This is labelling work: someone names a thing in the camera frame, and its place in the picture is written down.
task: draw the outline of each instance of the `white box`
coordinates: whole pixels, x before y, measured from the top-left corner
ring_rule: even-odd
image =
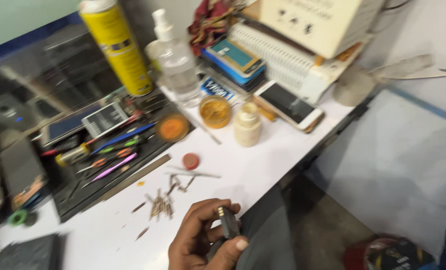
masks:
[[[260,21],[331,59],[365,36],[383,0],[261,0]]]

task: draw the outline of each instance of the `green tape roll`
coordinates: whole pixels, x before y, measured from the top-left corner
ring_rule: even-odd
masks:
[[[8,220],[8,223],[13,226],[21,225],[25,222],[26,217],[28,216],[28,211],[24,209],[20,209],[13,213]]]

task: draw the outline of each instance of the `metal ruler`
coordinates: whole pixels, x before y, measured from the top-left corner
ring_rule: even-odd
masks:
[[[91,207],[99,204],[100,202],[106,201],[109,198],[113,197],[114,195],[118,194],[120,191],[122,191],[125,188],[131,186],[134,182],[140,180],[143,176],[145,176],[145,175],[149,174],[150,172],[154,171],[156,168],[160,167],[161,165],[163,165],[164,163],[166,163],[170,159],[171,159],[171,156],[169,156],[169,154],[166,154],[166,155],[160,157],[159,159],[157,159],[156,161],[154,161],[153,163],[149,164],[145,168],[135,172],[134,175],[131,175],[130,177],[124,179],[119,184],[114,186],[112,189],[108,190],[101,197],[96,199],[94,202],[92,202],[88,206],[86,206],[82,210],[82,212],[84,212],[84,211],[90,209]]]

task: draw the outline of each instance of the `orange screwdriver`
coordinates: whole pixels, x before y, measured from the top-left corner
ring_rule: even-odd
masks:
[[[134,153],[134,151],[135,150],[132,147],[121,149],[118,152],[114,152],[111,155],[99,158],[98,160],[93,162],[91,164],[91,166],[86,167],[85,169],[81,169],[80,171],[78,171],[77,174],[79,174],[80,172],[82,173],[82,172],[84,172],[86,170],[89,170],[89,169],[101,167],[101,166],[103,166],[103,165],[107,164],[108,162],[111,162],[111,161],[113,161],[115,159],[117,160],[119,158],[121,159],[123,157],[129,156],[130,154]]]

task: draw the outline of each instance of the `white plastic bottle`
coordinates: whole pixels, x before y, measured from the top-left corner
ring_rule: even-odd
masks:
[[[166,85],[185,107],[196,107],[201,101],[196,62],[190,47],[173,35],[173,25],[166,20],[166,11],[153,12],[155,33],[159,41],[158,64]]]
[[[253,102],[247,102],[241,106],[234,119],[234,137],[243,147],[255,145],[261,134],[261,120],[258,107]]]

